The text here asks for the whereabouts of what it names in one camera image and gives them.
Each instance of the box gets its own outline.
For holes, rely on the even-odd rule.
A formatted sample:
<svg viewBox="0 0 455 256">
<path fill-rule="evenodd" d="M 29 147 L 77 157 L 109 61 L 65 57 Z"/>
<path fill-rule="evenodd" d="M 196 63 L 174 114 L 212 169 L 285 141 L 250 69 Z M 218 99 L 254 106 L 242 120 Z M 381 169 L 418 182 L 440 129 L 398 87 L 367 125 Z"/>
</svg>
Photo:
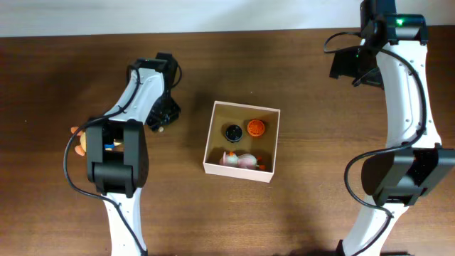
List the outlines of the box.
<svg viewBox="0 0 455 256">
<path fill-rule="evenodd" d="M 259 119 L 265 124 L 265 133 L 260 137 L 248 134 L 247 124 L 252 119 Z M 236 124 L 242 128 L 243 136 L 239 142 L 229 142 L 225 138 L 226 128 Z M 255 107 L 229 102 L 215 101 L 205 147 L 204 169 L 207 174 L 216 174 L 253 181 L 270 182 L 275 172 L 279 128 L 279 110 L 267 107 Z M 223 153 L 252 154 L 261 157 L 259 164 L 265 170 L 248 170 L 220 165 Z"/>
</svg>

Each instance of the table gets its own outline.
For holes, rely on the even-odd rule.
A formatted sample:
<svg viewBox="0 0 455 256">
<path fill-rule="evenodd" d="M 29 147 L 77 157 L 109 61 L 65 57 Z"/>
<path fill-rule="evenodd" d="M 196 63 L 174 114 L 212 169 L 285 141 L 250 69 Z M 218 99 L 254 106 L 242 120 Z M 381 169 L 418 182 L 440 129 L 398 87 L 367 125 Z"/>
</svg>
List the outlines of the table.
<svg viewBox="0 0 455 256">
<path fill-rule="evenodd" d="M 328 77 L 324 40 L 339 29 L 0 39 L 0 255 L 110 255 L 102 202 L 62 171 L 70 127 L 108 110 L 138 57 L 172 52 L 183 80 L 178 121 L 146 129 L 150 172 L 142 232 L 153 255 L 320 255 L 334 250 L 360 205 L 343 170 L 387 136 L 384 92 Z M 455 30 L 429 29 L 427 76 L 444 147 L 455 147 Z M 343 37 L 335 45 L 358 43 Z M 214 100 L 281 110 L 271 183 L 204 174 Z M 362 194 L 360 166 L 351 174 Z M 70 153 L 83 189 L 85 160 Z M 401 217 L 383 251 L 452 255 L 455 172 Z"/>
</svg>

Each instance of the plush toy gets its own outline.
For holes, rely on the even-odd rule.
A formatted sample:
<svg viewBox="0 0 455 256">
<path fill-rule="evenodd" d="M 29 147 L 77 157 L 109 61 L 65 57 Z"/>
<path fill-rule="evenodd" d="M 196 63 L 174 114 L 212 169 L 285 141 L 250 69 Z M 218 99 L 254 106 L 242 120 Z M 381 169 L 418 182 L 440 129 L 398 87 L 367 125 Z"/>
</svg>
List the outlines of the plush toy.
<svg viewBox="0 0 455 256">
<path fill-rule="evenodd" d="M 77 128 L 79 127 L 71 127 L 71 133 L 74 134 L 77 131 Z M 85 152 L 87 152 L 87 140 L 85 138 L 85 132 L 81 131 L 77 134 L 80 137 L 80 145 L 77 145 L 74 150 L 76 153 L 80 156 L 84 156 Z M 105 150 L 113 150 L 115 149 L 116 146 L 119 146 L 122 144 L 122 141 L 114 139 L 113 144 L 105 144 Z"/>
<path fill-rule="evenodd" d="M 256 170 L 256 168 L 259 168 L 260 170 L 264 171 L 265 166 L 257 164 L 257 162 L 260 160 L 261 160 L 260 157 L 256 159 L 256 157 L 251 154 L 243 154 L 242 156 L 236 156 L 234 152 L 229 152 L 228 154 L 224 152 L 223 157 L 220 159 L 220 165 L 239 167 L 249 170 Z"/>
</svg>

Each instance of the open box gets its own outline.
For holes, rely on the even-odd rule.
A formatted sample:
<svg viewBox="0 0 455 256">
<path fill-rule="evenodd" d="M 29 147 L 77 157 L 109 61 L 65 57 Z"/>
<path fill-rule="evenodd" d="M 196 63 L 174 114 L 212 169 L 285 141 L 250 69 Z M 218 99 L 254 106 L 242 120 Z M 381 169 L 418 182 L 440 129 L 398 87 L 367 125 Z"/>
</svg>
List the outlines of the open box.
<svg viewBox="0 0 455 256">
<path fill-rule="evenodd" d="M 252 119 L 259 119 L 265 124 L 265 133 L 260 137 L 248 134 L 247 124 Z M 242 128 L 243 136 L 239 142 L 229 142 L 225 131 L 230 125 Z M 204 169 L 207 174 L 216 174 L 253 181 L 270 182 L 275 171 L 279 127 L 279 110 L 215 101 L 205 147 Z M 234 152 L 236 155 L 252 154 L 261 157 L 259 164 L 265 170 L 248 170 L 220 165 L 223 153 Z"/>
</svg>

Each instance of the orange object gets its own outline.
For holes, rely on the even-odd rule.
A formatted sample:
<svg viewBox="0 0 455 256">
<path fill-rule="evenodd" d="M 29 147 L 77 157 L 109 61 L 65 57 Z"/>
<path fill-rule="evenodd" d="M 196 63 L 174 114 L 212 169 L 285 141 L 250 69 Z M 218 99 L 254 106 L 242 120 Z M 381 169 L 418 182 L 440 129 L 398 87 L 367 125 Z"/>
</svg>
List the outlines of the orange object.
<svg viewBox="0 0 455 256">
<path fill-rule="evenodd" d="M 265 124 L 261 120 L 254 119 L 248 123 L 248 133 L 253 137 L 259 137 L 265 132 Z"/>
</svg>

